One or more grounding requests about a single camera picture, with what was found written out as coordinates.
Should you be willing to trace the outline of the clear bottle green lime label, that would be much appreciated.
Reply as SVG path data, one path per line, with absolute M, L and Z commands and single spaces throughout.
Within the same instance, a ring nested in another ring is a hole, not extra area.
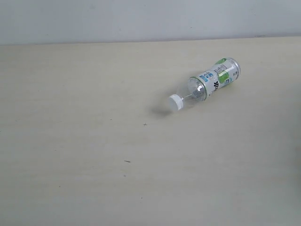
M 231 57 L 222 58 L 211 68 L 191 76 L 172 94 L 168 101 L 173 111 L 179 111 L 189 104 L 203 102 L 215 91 L 231 84 L 241 74 L 241 68 Z

